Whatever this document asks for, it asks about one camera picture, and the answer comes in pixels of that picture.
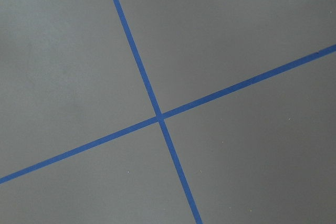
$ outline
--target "gray panel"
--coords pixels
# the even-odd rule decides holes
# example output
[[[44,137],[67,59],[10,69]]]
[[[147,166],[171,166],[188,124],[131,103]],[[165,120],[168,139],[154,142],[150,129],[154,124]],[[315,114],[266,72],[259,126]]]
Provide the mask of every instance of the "gray panel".
[[[163,111],[335,43],[336,0],[120,0]]]
[[[153,116],[112,0],[0,0],[0,174]]]
[[[204,223],[336,223],[335,57],[167,120]]]
[[[194,223],[158,125],[0,187],[1,223]]]

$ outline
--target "blue tape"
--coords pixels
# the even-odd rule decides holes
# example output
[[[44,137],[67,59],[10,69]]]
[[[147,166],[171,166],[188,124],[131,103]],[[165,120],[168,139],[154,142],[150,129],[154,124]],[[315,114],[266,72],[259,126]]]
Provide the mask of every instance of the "blue tape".
[[[283,72],[286,72],[290,69],[293,69],[293,68],[296,68],[300,65],[303,65],[303,64],[306,64],[306,63],[309,63],[313,60],[316,60],[316,59],[319,59],[323,56],[326,56],[328,54],[331,54],[333,52],[336,51],[336,45],[333,45],[333,46],[330,46],[330,47],[327,47],[327,48],[324,48],[318,52],[315,52],[313,54],[310,54],[310,55],[307,55],[307,56],[304,56],[300,59],[297,59],[295,61],[292,61],[290,63],[287,63],[285,65],[282,65],[278,68],[275,68],[275,69],[272,69],[272,70],[269,70],[265,73],[262,73],[262,74],[259,74],[258,76],[254,76],[248,80],[245,80],[245,81],[242,81],[240,83],[237,83],[235,85],[232,85],[228,88],[225,88],[225,89],[222,89],[222,90],[219,90],[215,93],[212,93],[212,94],[209,94],[205,97],[202,97],[202,98],[199,98],[193,102],[190,102],[190,103],[187,103],[185,105],[182,105],[176,109],[172,109],[172,110],[169,110],[165,113],[162,114],[163,118],[166,119],[166,118],[170,118],[171,116],[174,116],[174,115],[177,115],[177,114],[180,114],[184,111],[187,111],[187,110],[190,110],[194,107],[197,107],[197,106],[200,106],[204,103],[207,103],[209,101],[212,101],[212,100],[215,100],[217,98],[220,98],[220,97],[223,97],[227,94],[230,94],[230,93],[233,93],[235,91],[238,91],[240,89],[243,89],[245,87],[248,87],[252,84],[255,84],[257,82],[260,82],[260,81],[263,81],[265,79],[268,79],[268,78],[271,78],[273,76],[276,76],[277,74],[280,74],[280,73],[283,73]]]
[[[125,31],[128,43],[129,43],[129,45],[131,47],[131,50],[132,50],[132,53],[133,53],[136,65],[138,66],[138,69],[140,71],[141,78],[142,78],[143,83],[144,83],[144,85],[146,87],[148,96],[149,96],[149,98],[151,100],[154,112],[155,112],[156,115],[161,115],[161,110],[160,110],[158,101],[156,100],[156,97],[155,97],[154,91],[152,89],[151,83],[149,82],[149,78],[147,76],[145,67],[144,67],[144,65],[142,63],[142,60],[141,60],[141,57],[139,55],[138,49],[137,49],[137,47],[135,45],[135,42],[134,42],[134,39],[133,39],[131,30],[130,30],[130,27],[128,26],[125,14],[124,14],[124,12],[123,12],[123,10],[121,8],[121,4],[120,4],[119,0],[113,0],[113,2],[114,2],[114,5],[115,5],[115,8],[117,9],[117,12],[118,12],[118,15],[119,15],[122,27],[123,27],[123,29]]]
[[[192,193],[190,191],[187,179],[186,179],[186,177],[184,175],[183,168],[181,166],[179,157],[178,157],[178,155],[176,153],[176,150],[175,150],[173,141],[172,141],[172,139],[170,137],[170,134],[169,134],[169,131],[167,129],[167,126],[166,126],[164,120],[159,120],[159,124],[160,124],[160,128],[162,130],[164,139],[166,141],[167,147],[169,149],[170,156],[172,157],[175,169],[176,169],[177,174],[179,176],[179,179],[181,181],[181,184],[182,184],[185,196],[186,196],[186,198],[188,200],[189,206],[190,206],[191,211],[193,213],[194,219],[195,219],[195,221],[196,221],[197,224],[202,224],[203,222],[202,222],[200,213],[197,210],[197,206],[196,206],[194,197],[193,197],[193,195],[192,195]]]
[[[22,175],[25,175],[27,173],[31,173],[31,172],[33,172],[35,170],[41,169],[41,168],[43,168],[45,166],[51,165],[53,163],[56,163],[58,161],[61,161],[61,160],[65,159],[65,158],[74,156],[74,155],[76,155],[78,153],[87,151],[88,149],[94,148],[94,147],[96,147],[98,145],[101,145],[103,143],[106,143],[106,142],[109,142],[111,140],[114,140],[117,137],[121,137],[121,136],[124,136],[126,134],[129,134],[129,133],[131,133],[133,131],[137,131],[137,130],[139,130],[141,128],[144,128],[144,127],[146,127],[148,125],[151,125],[153,123],[156,123],[156,122],[157,122],[156,118],[150,118],[150,119],[147,119],[147,120],[142,121],[140,123],[137,123],[135,125],[132,125],[130,127],[124,128],[124,129],[122,129],[120,131],[117,131],[115,133],[112,133],[112,134],[110,134],[108,136],[104,136],[104,137],[102,137],[100,139],[97,139],[95,141],[92,141],[92,142],[87,143],[85,145],[82,145],[80,147],[77,147],[77,148],[72,149],[70,151],[67,151],[67,152],[64,152],[62,154],[59,154],[59,155],[57,155],[55,157],[49,158],[47,160],[44,160],[44,161],[42,161],[40,163],[37,163],[35,165],[32,165],[32,166],[29,166],[29,167],[24,168],[22,170],[19,170],[19,171],[15,172],[15,173],[9,174],[9,175],[7,175],[5,177],[2,177],[2,178],[0,178],[0,184],[5,183],[5,182],[7,182],[9,180],[12,180],[14,178],[20,177]]]
[[[166,124],[165,124],[165,122],[164,122],[164,120],[162,118],[162,113],[161,113],[158,101],[157,101],[157,99],[155,97],[152,85],[151,85],[151,83],[149,81],[149,78],[148,78],[148,75],[146,73],[145,67],[144,67],[144,65],[142,63],[142,60],[141,60],[141,57],[139,55],[138,49],[137,49],[137,47],[135,45],[135,42],[134,42],[131,30],[130,30],[129,25],[127,23],[127,20],[126,20],[126,17],[124,15],[124,12],[122,10],[121,4],[120,4],[119,0],[113,0],[113,1],[114,1],[115,8],[117,9],[117,12],[118,12],[118,15],[119,15],[122,27],[123,27],[123,29],[125,31],[128,43],[129,43],[129,45],[131,47],[134,59],[136,61],[136,64],[138,65],[138,69],[139,69],[141,78],[142,78],[143,83],[144,83],[144,85],[146,87],[148,96],[149,96],[149,98],[151,100],[151,103],[152,103],[152,106],[153,106],[156,118],[159,121],[161,130],[162,130],[162,134],[163,134],[164,139],[166,141],[166,144],[167,144],[167,147],[169,149],[170,155],[171,155],[171,157],[173,159],[173,163],[175,165],[177,174],[178,174],[180,182],[182,184],[185,196],[186,196],[186,198],[188,200],[189,206],[190,206],[191,211],[192,211],[192,213],[194,215],[196,223],[197,224],[202,224],[203,222],[201,220],[200,213],[198,212],[195,200],[194,200],[194,198],[192,196],[192,193],[191,193],[191,190],[189,188],[188,182],[187,182],[186,177],[184,175],[184,172],[183,172],[183,169],[182,169],[182,165],[180,163],[180,160],[178,159],[179,157],[178,157],[178,155],[176,153],[175,147],[174,147],[173,142],[172,142],[172,140],[170,138],[167,126],[166,126]]]
[[[139,130],[141,128],[144,128],[144,127],[149,126],[149,125],[151,125],[153,123],[156,123],[156,122],[159,122],[159,124],[160,124],[161,130],[162,130],[162,132],[163,132],[163,134],[165,136],[165,140],[167,142],[168,148],[170,148],[170,149],[174,148],[174,145],[172,144],[172,141],[171,141],[170,136],[169,136],[169,132],[168,132],[168,130],[166,130],[165,124],[164,124],[164,126],[162,126],[162,123],[160,123],[163,119],[170,118],[171,116],[180,114],[180,113],[182,113],[184,111],[190,110],[190,109],[192,109],[194,107],[200,106],[200,105],[202,105],[204,103],[207,103],[209,101],[212,101],[212,100],[215,100],[217,98],[223,97],[223,96],[225,96],[227,94],[230,94],[230,93],[235,92],[237,90],[243,89],[243,88],[245,88],[247,86],[250,86],[250,85],[252,85],[254,83],[257,83],[259,81],[268,79],[268,78],[270,78],[272,76],[275,76],[275,75],[280,74],[282,72],[288,71],[288,70],[290,70],[292,68],[296,68],[296,67],[298,67],[300,65],[303,65],[305,63],[309,63],[309,62],[311,62],[313,60],[319,59],[319,58],[321,58],[323,56],[326,56],[328,54],[331,54],[333,52],[336,52],[336,45],[333,45],[331,47],[322,49],[319,52],[316,52],[316,53],[313,53],[311,55],[302,57],[302,58],[300,58],[298,60],[292,61],[292,62],[290,62],[288,64],[283,65],[283,66],[280,66],[278,68],[272,69],[272,70],[267,71],[265,73],[262,73],[262,74],[260,74],[258,76],[252,77],[252,78],[250,78],[248,80],[242,81],[242,82],[240,82],[238,84],[235,84],[235,85],[230,86],[228,88],[222,89],[220,91],[217,91],[215,93],[207,95],[207,96],[205,96],[203,98],[197,99],[197,100],[195,100],[193,102],[190,102],[190,103],[187,103],[185,105],[182,105],[182,106],[180,106],[180,107],[178,107],[176,109],[169,110],[169,111],[163,113],[162,116],[161,116],[161,118],[159,120],[157,120],[157,117],[147,119],[147,120],[145,120],[143,122],[137,123],[137,124],[132,125],[132,126],[127,127],[127,128],[124,128],[124,129],[122,129],[120,131],[117,131],[115,133],[112,133],[112,134],[110,134],[108,136],[102,137],[102,138],[100,138],[98,140],[92,141],[92,142],[90,142],[88,144],[82,145],[80,147],[77,147],[75,149],[72,149],[70,151],[64,152],[64,153],[59,154],[59,155],[57,155],[55,157],[52,157],[50,159],[47,159],[45,161],[42,161],[42,162],[37,163],[35,165],[32,165],[30,167],[24,168],[22,170],[19,170],[19,171],[15,172],[15,173],[12,173],[12,174],[7,175],[5,177],[2,177],[2,178],[0,178],[0,184],[5,183],[5,182],[7,182],[9,180],[12,180],[14,178],[17,178],[19,176],[25,175],[27,173],[33,172],[33,171],[38,170],[40,168],[43,168],[45,166],[51,165],[53,163],[56,163],[58,161],[61,161],[61,160],[65,159],[65,158],[74,156],[74,155],[76,155],[78,153],[84,152],[84,151],[89,150],[89,149],[91,149],[93,147],[96,147],[96,146],[101,145],[103,143],[106,143],[108,141],[114,140],[117,137],[124,136],[124,135],[126,135],[128,133],[131,133],[133,131]],[[172,158],[173,158],[173,161],[176,159],[176,163],[174,162],[174,165],[175,165],[176,170],[178,170],[179,167],[180,167],[180,164],[179,164],[180,161],[179,161],[178,158],[175,158],[174,156],[172,156]]]

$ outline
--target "blue tape line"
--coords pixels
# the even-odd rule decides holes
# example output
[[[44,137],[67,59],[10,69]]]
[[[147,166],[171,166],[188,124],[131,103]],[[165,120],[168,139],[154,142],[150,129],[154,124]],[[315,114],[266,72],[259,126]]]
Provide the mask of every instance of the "blue tape line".
[[[161,110],[160,110],[158,101],[156,100],[156,97],[155,97],[154,91],[152,89],[151,83],[149,82],[149,78],[147,76],[145,67],[144,67],[144,65],[142,63],[142,60],[140,58],[138,49],[137,49],[137,47],[135,45],[135,42],[134,42],[134,39],[133,39],[131,30],[130,30],[130,27],[128,26],[125,14],[124,14],[124,12],[123,12],[123,10],[121,8],[121,4],[120,4],[119,0],[113,0],[113,2],[114,2],[114,5],[115,5],[115,8],[117,9],[117,12],[118,12],[118,15],[119,15],[122,27],[123,27],[123,29],[125,31],[128,43],[129,43],[129,45],[131,47],[134,59],[136,61],[136,65],[138,65],[138,69],[140,71],[141,78],[143,80],[143,83],[145,84],[145,87],[146,87],[148,96],[149,96],[149,98],[151,100],[154,112],[155,112],[156,115],[161,115]]]
[[[147,119],[147,120],[142,121],[140,123],[137,123],[135,125],[132,125],[130,127],[124,128],[124,129],[122,129],[120,131],[117,131],[115,133],[112,133],[112,134],[110,134],[108,136],[104,136],[104,137],[102,137],[100,139],[97,139],[95,141],[92,141],[92,142],[87,143],[85,145],[82,145],[80,147],[77,147],[77,148],[72,149],[70,151],[67,151],[67,152],[64,152],[62,154],[59,154],[59,155],[57,155],[55,157],[49,158],[47,160],[44,160],[44,161],[42,161],[40,163],[37,163],[35,165],[32,165],[32,166],[29,166],[29,167],[24,168],[22,170],[19,170],[19,171],[15,172],[15,173],[9,174],[9,175],[7,175],[5,177],[2,177],[2,178],[0,178],[0,184],[5,183],[5,182],[7,182],[9,180],[12,180],[14,178],[20,177],[22,175],[25,175],[27,173],[31,173],[31,172],[33,172],[35,170],[41,169],[41,168],[43,168],[45,166],[51,165],[53,163],[56,163],[58,161],[61,161],[61,160],[65,159],[65,158],[74,156],[74,155],[76,155],[78,153],[87,151],[88,149],[94,148],[94,147],[96,147],[98,145],[101,145],[103,143],[106,143],[106,142],[109,142],[111,140],[114,140],[117,137],[124,136],[126,134],[129,134],[129,133],[131,133],[133,131],[139,130],[141,128],[144,128],[144,127],[146,127],[148,125],[151,125],[153,123],[156,123],[156,122],[157,122],[156,118],[150,118],[150,119]]]
[[[161,130],[162,130],[162,134],[164,136],[164,139],[166,141],[167,147],[168,147],[169,152],[171,154],[171,157],[173,159],[173,163],[175,165],[177,174],[178,174],[179,179],[181,181],[181,184],[182,184],[185,196],[186,196],[186,198],[188,200],[189,206],[191,208],[191,211],[192,211],[192,213],[194,215],[195,221],[196,221],[197,224],[202,224],[203,222],[201,220],[200,213],[198,212],[195,200],[194,200],[194,198],[192,196],[192,193],[191,193],[191,190],[189,188],[188,182],[187,182],[186,177],[184,175],[184,172],[183,172],[183,169],[182,169],[182,165],[180,163],[180,160],[178,159],[178,155],[176,153],[176,150],[175,150],[175,147],[173,145],[173,142],[172,142],[172,140],[170,138],[167,126],[166,126],[166,124],[165,124],[165,122],[164,122],[164,120],[162,118],[162,113],[161,113],[158,101],[157,101],[157,99],[155,97],[153,88],[152,88],[151,83],[149,81],[149,78],[148,78],[148,75],[146,73],[145,67],[144,67],[144,65],[142,63],[142,60],[141,60],[141,57],[139,55],[138,49],[137,49],[137,47],[135,45],[135,42],[134,42],[131,30],[130,30],[129,25],[127,23],[127,20],[126,20],[126,17],[124,15],[124,12],[122,10],[121,4],[120,4],[119,0],[113,0],[113,2],[114,2],[114,5],[115,5],[115,8],[117,9],[117,12],[118,12],[118,15],[119,15],[122,27],[123,27],[123,29],[125,31],[125,34],[126,34],[128,43],[129,43],[129,45],[131,47],[134,59],[136,61],[136,64],[138,65],[138,69],[139,69],[141,78],[142,78],[143,83],[144,83],[144,85],[146,87],[148,96],[149,96],[149,98],[151,100],[151,103],[152,103],[152,106],[153,106],[156,118],[159,121]]]
[[[185,196],[186,196],[186,198],[188,200],[189,206],[190,206],[190,208],[192,210],[192,213],[193,213],[193,216],[195,218],[195,221],[196,221],[197,224],[202,224],[203,222],[202,222],[200,213],[197,210],[197,206],[196,206],[194,197],[193,197],[193,195],[192,195],[192,193],[190,191],[187,179],[186,179],[186,177],[184,175],[183,168],[181,166],[179,157],[178,157],[178,155],[176,153],[176,150],[175,150],[173,141],[172,141],[172,139],[170,137],[170,134],[169,134],[169,131],[167,129],[167,126],[166,126],[166,124],[165,124],[165,122],[163,120],[159,120],[159,124],[160,124],[160,128],[162,130],[164,139],[166,141],[166,144],[168,146],[170,155],[172,157],[175,169],[176,169],[177,174],[179,176],[179,179],[181,181],[181,184],[182,184]]]
[[[323,56],[326,56],[328,54],[331,54],[333,52],[336,51],[336,45],[333,45],[333,46],[330,46],[330,47],[327,47],[327,48],[324,48],[318,52],[315,52],[313,54],[310,54],[310,55],[307,55],[307,56],[304,56],[300,59],[297,59],[295,61],[292,61],[290,63],[287,63],[285,65],[282,65],[278,68],[275,68],[275,69],[272,69],[272,70],[269,70],[265,73],[262,73],[262,74],[259,74],[258,76],[254,76],[248,80],[245,80],[245,81],[242,81],[240,83],[237,83],[235,85],[232,85],[228,88],[225,88],[225,89],[222,89],[222,90],[219,90],[215,93],[212,93],[212,94],[209,94],[205,97],[202,97],[202,98],[199,98],[193,102],[190,102],[190,103],[187,103],[185,105],[182,105],[176,109],[172,109],[172,110],[169,110],[165,113],[162,114],[163,118],[166,119],[166,118],[170,118],[171,116],[174,116],[174,115],[177,115],[177,114],[180,114],[184,111],[187,111],[187,110],[190,110],[194,107],[197,107],[197,106],[200,106],[204,103],[207,103],[209,101],[212,101],[212,100],[215,100],[217,98],[220,98],[220,97],[223,97],[227,94],[230,94],[230,93],[233,93],[235,91],[238,91],[240,89],[243,89],[245,87],[248,87],[252,84],[255,84],[257,82],[260,82],[260,81],[263,81],[265,79],[268,79],[268,78],[271,78],[273,76],[276,76],[277,74],[280,74],[280,73],[283,73],[283,72],[286,72],[290,69],[293,69],[293,68],[296,68],[300,65],[303,65],[303,64],[306,64],[306,63],[309,63],[313,60],[316,60],[316,59],[319,59]]]

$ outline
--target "gray surface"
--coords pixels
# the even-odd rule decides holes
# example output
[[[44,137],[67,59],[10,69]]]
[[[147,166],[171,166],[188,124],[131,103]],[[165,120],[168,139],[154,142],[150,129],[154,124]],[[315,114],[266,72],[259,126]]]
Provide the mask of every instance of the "gray surface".
[[[336,0],[120,1],[163,112],[336,43]],[[167,120],[205,224],[336,222],[335,56]],[[153,114],[112,0],[0,0],[0,177]],[[195,222],[158,125],[0,199],[8,224]]]
[[[167,120],[204,223],[336,223],[336,54]]]
[[[0,198],[8,224],[194,223],[157,124],[3,184]]]
[[[0,0],[0,174],[152,117],[111,0]]]
[[[120,0],[163,111],[335,43],[336,0]]]

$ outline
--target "dark gray background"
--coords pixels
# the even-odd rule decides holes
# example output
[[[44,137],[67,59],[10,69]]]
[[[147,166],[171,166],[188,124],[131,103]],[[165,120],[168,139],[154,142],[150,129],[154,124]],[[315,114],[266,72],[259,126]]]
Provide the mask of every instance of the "dark gray background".
[[[163,112],[336,43],[336,0],[120,0]],[[336,54],[167,119],[204,223],[335,223]],[[0,177],[154,115],[112,0],[0,0]],[[194,223],[157,124],[0,185],[1,223]]]

